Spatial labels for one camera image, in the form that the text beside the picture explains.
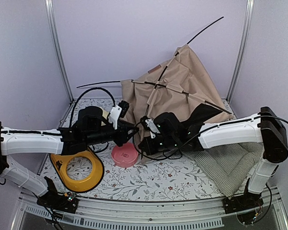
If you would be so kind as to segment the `beige fabric pet tent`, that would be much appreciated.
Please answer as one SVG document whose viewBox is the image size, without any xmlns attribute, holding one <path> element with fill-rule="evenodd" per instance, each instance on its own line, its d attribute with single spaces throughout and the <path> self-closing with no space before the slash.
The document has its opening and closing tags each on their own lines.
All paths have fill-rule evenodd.
<svg viewBox="0 0 288 230">
<path fill-rule="evenodd" d="M 196 133 L 202 125 L 233 118 L 188 45 L 139 78 L 122 80 L 121 89 L 130 105 L 125 120 L 139 128 L 134 143 L 145 160 L 163 160 L 165 152 L 199 150 Z"/>
</svg>

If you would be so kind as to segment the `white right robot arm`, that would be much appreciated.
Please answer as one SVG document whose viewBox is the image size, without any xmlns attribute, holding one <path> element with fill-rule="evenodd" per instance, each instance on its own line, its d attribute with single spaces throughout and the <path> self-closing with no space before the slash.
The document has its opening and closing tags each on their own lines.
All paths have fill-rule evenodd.
<svg viewBox="0 0 288 230">
<path fill-rule="evenodd" d="M 249 209 L 288 157 L 286 128 L 269 107 L 242 119 L 209 123 L 219 114 L 220 110 L 201 104 L 184 121 L 171 112 L 146 119 L 150 135 L 142 139 L 139 148 L 147 156 L 181 151 L 227 197 L 238 191 L 247 173 L 255 168 L 238 202 L 241 208 Z"/>
</svg>

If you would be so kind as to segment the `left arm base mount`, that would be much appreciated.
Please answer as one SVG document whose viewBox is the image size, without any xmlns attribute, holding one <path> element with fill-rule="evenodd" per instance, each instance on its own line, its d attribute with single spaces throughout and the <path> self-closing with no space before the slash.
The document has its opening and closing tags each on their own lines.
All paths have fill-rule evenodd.
<svg viewBox="0 0 288 230">
<path fill-rule="evenodd" d="M 76 194 L 72 192 L 60 194 L 50 178 L 45 176 L 44 179 L 48 190 L 44 195 L 37 197 L 37 204 L 51 210 L 75 214 L 79 203 Z"/>
</svg>

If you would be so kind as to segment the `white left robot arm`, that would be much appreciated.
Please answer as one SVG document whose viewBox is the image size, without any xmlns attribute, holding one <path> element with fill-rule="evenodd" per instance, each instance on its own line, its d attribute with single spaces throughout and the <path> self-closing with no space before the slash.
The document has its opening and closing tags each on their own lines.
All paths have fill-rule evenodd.
<svg viewBox="0 0 288 230">
<path fill-rule="evenodd" d="M 116 105 L 106 115 L 100 107 L 89 106 L 78 112 L 78 118 L 69 127 L 51 130 L 15 130 L 0 122 L 0 177 L 8 179 L 57 208 L 62 198 L 53 181 L 41 177 L 14 161 L 13 154 L 48 153 L 74 155 L 89 146 L 113 141 L 121 147 L 138 131 L 136 125 L 123 120 L 126 109 Z"/>
</svg>

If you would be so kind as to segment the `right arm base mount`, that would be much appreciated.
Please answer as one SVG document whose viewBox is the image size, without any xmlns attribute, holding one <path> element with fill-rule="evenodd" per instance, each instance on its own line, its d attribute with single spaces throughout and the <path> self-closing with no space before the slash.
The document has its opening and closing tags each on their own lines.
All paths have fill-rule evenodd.
<svg viewBox="0 0 288 230">
<path fill-rule="evenodd" d="M 253 194 L 248 191 L 249 181 L 250 179 L 248 179 L 242 195 L 232 196 L 231 198 L 227 197 L 222 200 L 226 214 L 252 209 L 251 212 L 237 215 L 238 221 L 243 225 L 254 224 L 264 204 L 261 194 Z"/>
</svg>

